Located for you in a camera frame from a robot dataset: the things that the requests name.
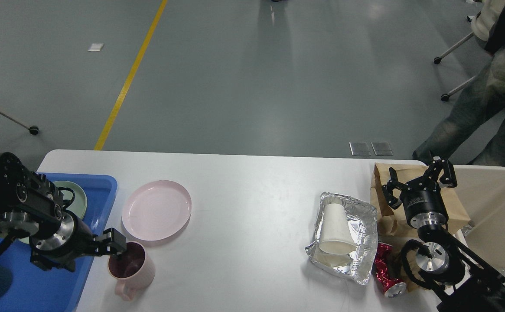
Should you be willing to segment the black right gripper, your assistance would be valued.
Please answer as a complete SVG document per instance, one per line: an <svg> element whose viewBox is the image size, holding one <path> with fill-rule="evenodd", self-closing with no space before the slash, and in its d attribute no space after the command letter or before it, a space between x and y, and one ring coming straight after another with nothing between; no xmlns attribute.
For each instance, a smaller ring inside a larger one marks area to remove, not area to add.
<svg viewBox="0 0 505 312"><path fill-rule="evenodd" d="M433 160L417 182L423 188L410 189L409 185L400 182L395 168L389 168L389 181L382 186L387 205L396 210L403 204L406 222L409 227L419 229L424 225L443 226L448 223L449 216L441 197L442 188L456 188L456 178L453 164L439 156ZM394 194L400 190L400 198Z"/></svg>

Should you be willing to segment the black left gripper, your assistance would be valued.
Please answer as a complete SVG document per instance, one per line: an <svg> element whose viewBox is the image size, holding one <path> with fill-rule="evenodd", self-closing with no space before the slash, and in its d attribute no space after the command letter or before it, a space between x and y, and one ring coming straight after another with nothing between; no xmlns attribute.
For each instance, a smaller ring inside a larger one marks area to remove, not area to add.
<svg viewBox="0 0 505 312"><path fill-rule="evenodd" d="M76 271L76 259L80 257L119 256L127 247L125 235L111 227L95 235L72 212L62 213L60 225L52 236L32 238L32 264L40 270L53 268Z"/></svg>

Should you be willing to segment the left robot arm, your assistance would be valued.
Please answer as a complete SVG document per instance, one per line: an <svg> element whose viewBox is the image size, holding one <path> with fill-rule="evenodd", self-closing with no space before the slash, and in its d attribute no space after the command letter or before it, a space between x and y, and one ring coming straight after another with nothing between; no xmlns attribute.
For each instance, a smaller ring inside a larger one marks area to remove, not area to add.
<svg viewBox="0 0 505 312"><path fill-rule="evenodd" d="M64 192L72 189L30 171L12 153L0 153L0 256L14 241L28 238L33 265L73 272L79 257L121 257L127 251L126 237L118 230L92 233L69 210L76 194L64 199Z"/></svg>

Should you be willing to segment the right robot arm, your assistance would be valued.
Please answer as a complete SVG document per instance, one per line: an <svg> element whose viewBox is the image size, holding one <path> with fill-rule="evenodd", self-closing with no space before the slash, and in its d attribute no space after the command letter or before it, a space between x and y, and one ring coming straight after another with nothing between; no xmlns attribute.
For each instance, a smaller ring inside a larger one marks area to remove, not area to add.
<svg viewBox="0 0 505 312"><path fill-rule="evenodd" d="M448 231L441 190L458 185L454 166L438 156L419 176L401 182L395 168L382 186L387 206L403 207L418 239L405 243L401 264L408 278L433 291L439 312L505 312L505 276Z"/></svg>

